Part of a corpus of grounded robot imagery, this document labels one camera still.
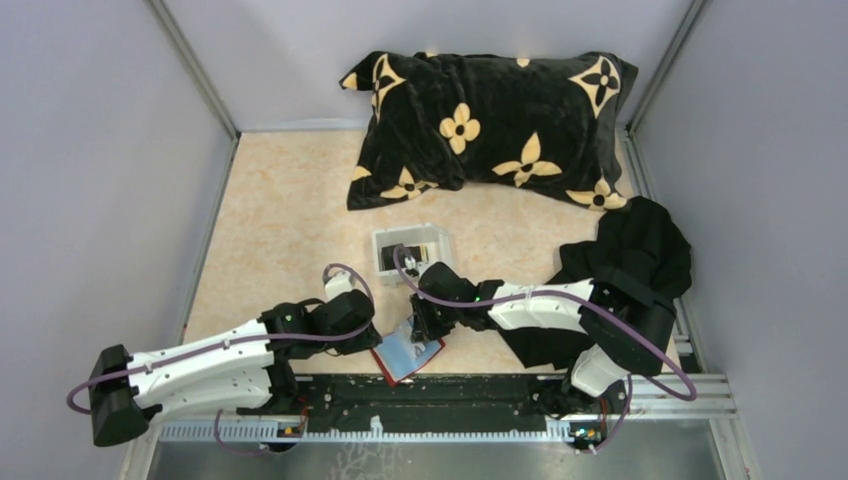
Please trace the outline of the black cards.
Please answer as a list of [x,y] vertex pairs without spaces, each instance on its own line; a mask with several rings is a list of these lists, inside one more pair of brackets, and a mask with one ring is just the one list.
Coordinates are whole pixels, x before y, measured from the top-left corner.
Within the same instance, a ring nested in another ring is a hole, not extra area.
[[429,261],[428,248],[423,244],[410,246],[402,246],[399,244],[388,245],[380,249],[379,266],[381,271],[387,271],[395,268],[394,254],[397,248],[401,248],[401,251],[398,253],[398,260],[401,265],[405,256],[414,256],[419,264],[425,264]]

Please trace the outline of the white plastic card box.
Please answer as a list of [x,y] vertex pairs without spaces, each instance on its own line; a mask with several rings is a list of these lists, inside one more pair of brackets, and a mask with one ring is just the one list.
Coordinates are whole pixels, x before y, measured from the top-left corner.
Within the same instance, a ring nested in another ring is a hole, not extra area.
[[432,223],[374,230],[371,235],[374,267],[383,286],[402,283],[394,262],[398,246],[399,265],[412,277],[441,262],[454,267],[452,237],[447,229]]

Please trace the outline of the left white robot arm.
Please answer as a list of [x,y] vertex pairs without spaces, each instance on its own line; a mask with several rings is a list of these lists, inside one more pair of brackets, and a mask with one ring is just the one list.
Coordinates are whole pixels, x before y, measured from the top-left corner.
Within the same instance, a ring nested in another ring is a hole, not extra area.
[[293,360],[377,346],[373,300],[361,290],[281,303],[222,334],[153,352],[104,349],[86,386],[92,441],[127,443],[183,416],[286,414],[302,407]]

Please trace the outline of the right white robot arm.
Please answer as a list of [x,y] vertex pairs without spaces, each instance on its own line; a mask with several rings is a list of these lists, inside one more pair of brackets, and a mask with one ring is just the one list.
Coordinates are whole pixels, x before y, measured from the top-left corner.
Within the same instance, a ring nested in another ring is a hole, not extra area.
[[565,284],[478,284],[438,262],[413,282],[413,339],[437,340],[457,324],[502,333],[568,333],[588,341],[567,363],[563,398],[576,412],[590,411],[608,388],[628,375],[653,377],[676,320],[672,301],[620,269]]

